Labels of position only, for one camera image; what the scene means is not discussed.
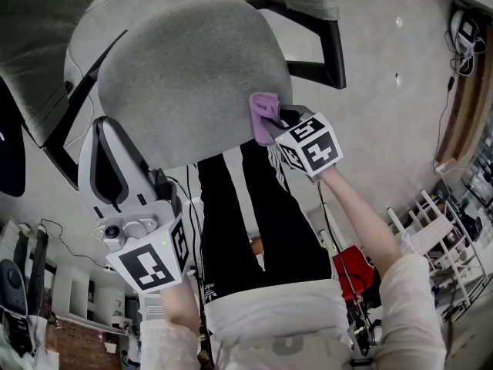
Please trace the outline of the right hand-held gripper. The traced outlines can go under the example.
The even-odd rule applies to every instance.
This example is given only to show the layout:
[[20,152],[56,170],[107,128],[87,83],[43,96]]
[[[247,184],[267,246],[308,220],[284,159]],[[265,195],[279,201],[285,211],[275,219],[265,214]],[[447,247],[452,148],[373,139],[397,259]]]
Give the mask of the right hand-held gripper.
[[280,122],[263,118],[263,129],[263,140],[275,140],[287,164],[310,178],[344,157],[325,115],[306,106],[281,106]]

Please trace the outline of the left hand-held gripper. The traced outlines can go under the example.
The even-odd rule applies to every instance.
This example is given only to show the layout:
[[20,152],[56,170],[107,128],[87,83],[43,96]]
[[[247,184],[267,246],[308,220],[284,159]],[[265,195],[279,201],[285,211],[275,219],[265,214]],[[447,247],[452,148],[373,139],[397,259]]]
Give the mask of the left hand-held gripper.
[[139,294],[181,284],[189,259],[176,184],[151,172],[123,127],[101,116],[79,156],[79,193],[100,219],[92,232],[106,260]]

